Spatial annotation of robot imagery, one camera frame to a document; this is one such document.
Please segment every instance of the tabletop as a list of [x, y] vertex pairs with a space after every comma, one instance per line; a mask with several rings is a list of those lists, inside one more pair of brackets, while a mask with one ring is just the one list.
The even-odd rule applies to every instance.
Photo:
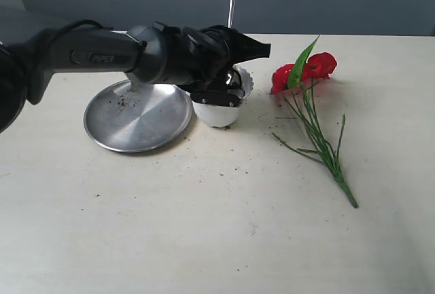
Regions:
[[0, 134], [0, 293], [435, 293], [435, 38], [322, 35], [338, 66], [316, 90], [347, 123], [343, 170], [280, 146], [306, 138], [268, 91], [312, 35], [252, 35], [271, 57], [227, 130], [193, 119], [124, 155], [87, 136], [92, 97], [123, 74], [58, 74]]

